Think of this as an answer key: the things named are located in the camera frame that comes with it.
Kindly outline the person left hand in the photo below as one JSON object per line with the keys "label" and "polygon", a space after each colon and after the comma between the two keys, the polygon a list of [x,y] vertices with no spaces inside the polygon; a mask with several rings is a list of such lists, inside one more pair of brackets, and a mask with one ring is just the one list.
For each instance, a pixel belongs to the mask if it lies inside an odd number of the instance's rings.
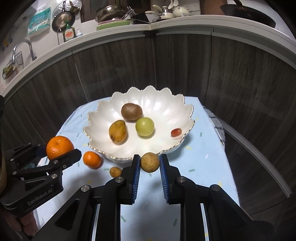
{"label": "person left hand", "polygon": [[20,219],[16,219],[7,211],[3,211],[3,216],[10,228],[14,231],[24,231],[26,235],[31,237],[35,236],[38,232],[38,226],[33,212],[21,217]]}

